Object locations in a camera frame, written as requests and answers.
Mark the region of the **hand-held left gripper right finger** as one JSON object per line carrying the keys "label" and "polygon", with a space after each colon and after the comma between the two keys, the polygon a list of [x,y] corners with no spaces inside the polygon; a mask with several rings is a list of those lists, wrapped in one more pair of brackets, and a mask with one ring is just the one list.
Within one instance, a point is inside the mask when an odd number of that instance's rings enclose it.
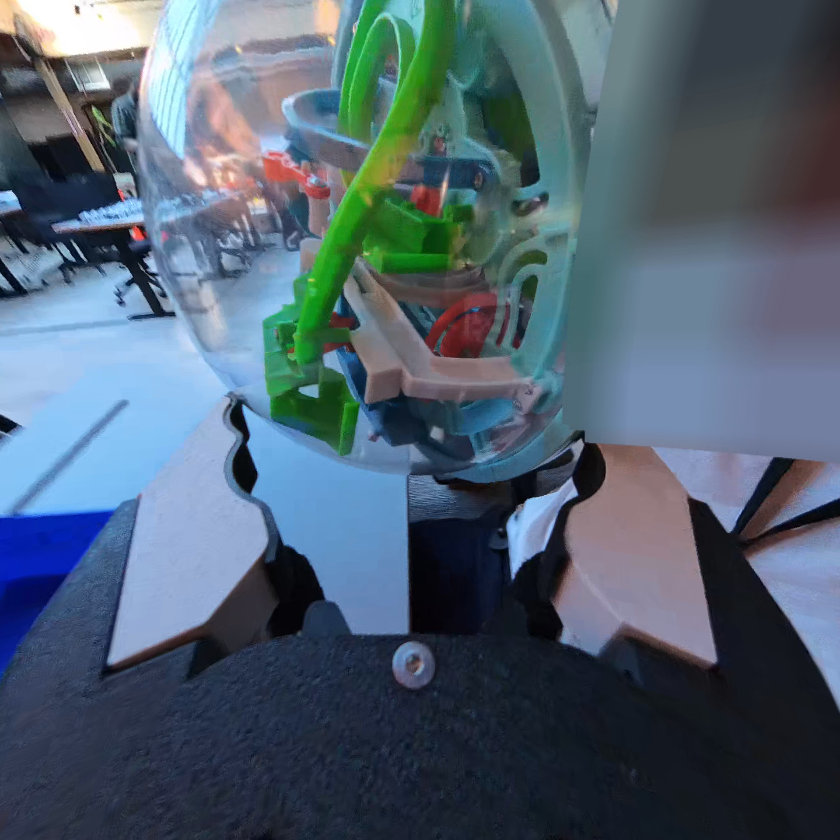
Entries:
{"label": "hand-held left gripper right finger", "polygon": [[563,526],[551,603],[560,641],[602,655],[632,639],[702,669],[718,662],[686,490],[649,447],[587,444],[593,490]]}

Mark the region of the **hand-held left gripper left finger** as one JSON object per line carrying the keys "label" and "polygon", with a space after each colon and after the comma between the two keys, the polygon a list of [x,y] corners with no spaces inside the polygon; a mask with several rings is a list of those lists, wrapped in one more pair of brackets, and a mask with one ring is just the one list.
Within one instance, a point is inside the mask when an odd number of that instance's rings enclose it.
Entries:
{"label": "hand-held left gripper left finger", "polygon": [[194,643],[229,655],[270,638],[280,599],[267,564],[280,535],[252,493],[248,441],[243,406],[226,395],[138,495],[107,669]]}

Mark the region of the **clear plastic maze ball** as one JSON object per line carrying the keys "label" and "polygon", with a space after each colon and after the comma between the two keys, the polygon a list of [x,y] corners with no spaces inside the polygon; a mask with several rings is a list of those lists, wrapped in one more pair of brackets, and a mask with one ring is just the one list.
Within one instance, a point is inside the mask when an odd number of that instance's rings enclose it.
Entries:
{"label": "clear plastic maze ball", "polygon": [[154,257],[204,360],[318,455],[508,480],[582,433],[564,338],[618,2],[166,2]]}

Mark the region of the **blue plastic bin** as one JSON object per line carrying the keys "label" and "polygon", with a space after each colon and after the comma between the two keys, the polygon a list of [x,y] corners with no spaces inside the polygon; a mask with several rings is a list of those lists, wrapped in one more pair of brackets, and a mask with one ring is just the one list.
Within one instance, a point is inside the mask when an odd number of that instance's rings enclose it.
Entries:
{"label": "blue plastic bin", "polygon": [[1,671],[112,511],[1,518]]}

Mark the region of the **person's dark trousers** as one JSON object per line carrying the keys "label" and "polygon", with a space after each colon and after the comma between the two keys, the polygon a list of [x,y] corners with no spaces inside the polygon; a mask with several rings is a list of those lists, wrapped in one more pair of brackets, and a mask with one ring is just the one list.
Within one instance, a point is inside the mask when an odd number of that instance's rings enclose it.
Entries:
{"label": "person's dark trousers", "polygon": [[409,625],[415,634],[477,635],[511,580],[507,482],[407,481]]}

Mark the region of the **wooden desk with black legs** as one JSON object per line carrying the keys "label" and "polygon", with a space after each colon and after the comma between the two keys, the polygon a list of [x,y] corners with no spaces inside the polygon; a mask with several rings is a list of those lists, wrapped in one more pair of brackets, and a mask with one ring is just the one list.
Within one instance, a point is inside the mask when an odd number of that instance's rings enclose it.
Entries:
{"label": "wooden desk with black legs", "polygon": [[129,316],[129,320],[175,318],[176,313],[165,309],[161,302],[168,298],[165,290],[156,282],[156,274],[149,271],[144,262],[145,257],[151,252],[150,241],[144,239],[138,244],[132,245],[131,229],[145,228],[144,218],[141,214],[106,219],[100,223],[71,219],[57,222],[51,227],[57,235],[71,237],[104,236],[111,239],[113,247],[119,254],[119,263],[129,271],[133,284],[140,290],[150,309],[148,313]]}

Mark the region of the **black office chair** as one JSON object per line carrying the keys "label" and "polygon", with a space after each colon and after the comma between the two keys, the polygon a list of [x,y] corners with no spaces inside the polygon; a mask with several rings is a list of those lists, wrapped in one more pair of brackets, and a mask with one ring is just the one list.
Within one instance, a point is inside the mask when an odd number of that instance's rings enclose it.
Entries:
{"label": "black office chair", "polygon": [[43,175],[25,173],[11,181],[12,191],[21,207],[18,230],[34,245],[54,249],[61,262],[59,272],[70,285],[72,273],[88,264],[91,249],[80,247],[72,234],[59,234],[54,225],[76,219],[80,214],[108,207],[122,200],[111,174],[91,172],[63,182]]}

